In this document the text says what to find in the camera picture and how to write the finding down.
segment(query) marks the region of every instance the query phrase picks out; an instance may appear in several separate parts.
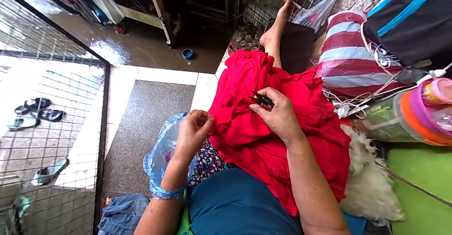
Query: person's left hand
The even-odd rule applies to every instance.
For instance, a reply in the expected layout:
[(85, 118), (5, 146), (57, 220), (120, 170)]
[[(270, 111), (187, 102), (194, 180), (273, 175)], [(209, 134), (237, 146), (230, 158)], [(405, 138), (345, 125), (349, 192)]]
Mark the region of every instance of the person's left hand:
[(193, 110), (179, 128), (176, 152), (171, 160), (190, 163), (213, 128), (215, 118), (201, 110)]

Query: wet floor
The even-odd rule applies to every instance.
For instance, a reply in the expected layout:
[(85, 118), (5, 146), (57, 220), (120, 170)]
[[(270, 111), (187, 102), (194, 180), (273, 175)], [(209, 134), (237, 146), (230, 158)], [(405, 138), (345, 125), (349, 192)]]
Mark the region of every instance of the wet floor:
[[(167, 46), (163, 30), (132, 19), (124, 19), (128, 28), (124, 35), (77, 15), (59, 13), (51, 19), (114, 65), (214, 74), (230, 39), (223, 27), (210, 27), (198, 18), (183, 26), (173, 49)], [(186, 48), (195, 55), (190, 65), (182, 57)]]

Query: thread snips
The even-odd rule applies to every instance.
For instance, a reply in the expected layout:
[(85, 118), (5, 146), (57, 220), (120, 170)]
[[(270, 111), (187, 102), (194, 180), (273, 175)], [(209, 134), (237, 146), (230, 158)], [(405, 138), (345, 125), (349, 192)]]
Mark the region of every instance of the thread snips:
[(262, 108), (266, 109), (267, 111), (272, 111), (273, 107), (275, 106), (275, 104), (268, 99), (268, 97), (263, 96), (255, 91), (251, 91), (256, 98), (254, 97), (250, 97), (254, 102), (256, 102), (256, 104), (260, 105)]

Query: black bag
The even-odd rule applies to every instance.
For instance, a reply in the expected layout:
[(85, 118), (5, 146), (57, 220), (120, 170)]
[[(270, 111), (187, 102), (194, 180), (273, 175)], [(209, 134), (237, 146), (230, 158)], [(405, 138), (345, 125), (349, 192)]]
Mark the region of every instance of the black bag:
[(452, 0), (384, 0), (368, 13), (364, 34), (405, 65), (449, 53)]

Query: orange lid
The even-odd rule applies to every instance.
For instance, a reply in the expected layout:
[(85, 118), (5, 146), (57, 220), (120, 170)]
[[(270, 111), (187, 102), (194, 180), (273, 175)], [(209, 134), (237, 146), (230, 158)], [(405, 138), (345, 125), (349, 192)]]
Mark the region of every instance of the orange lid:
[(403, 94), (402, 98), (400, 99), (400, 109), (403, 113), (403, 117), (408, 122), (408, 124), (426, 139), (424, 140), (425, 143), (438, 146), (452, 146), (452, 138), (444, 137), (443, 135), (429, 130), (428, 128), (424, 127), (424, 125), (422, 125), (422, 123), (416, 118), (410, 107), (411, 93), (411, 90), (405, 92), (405, 94)]

